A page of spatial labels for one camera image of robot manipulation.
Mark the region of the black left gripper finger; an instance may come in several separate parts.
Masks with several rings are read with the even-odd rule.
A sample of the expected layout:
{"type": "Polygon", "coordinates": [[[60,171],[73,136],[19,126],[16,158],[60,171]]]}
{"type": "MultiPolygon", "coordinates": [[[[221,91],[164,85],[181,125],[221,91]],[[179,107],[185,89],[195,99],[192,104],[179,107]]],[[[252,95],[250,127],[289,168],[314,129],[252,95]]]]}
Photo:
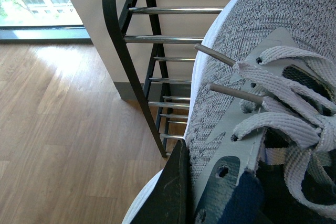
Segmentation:
{"type": "Polygon", "coordinates": [[[178,140],[147,199],[131,223],[188,223],[190,220],[189,152],[178,140]]]}

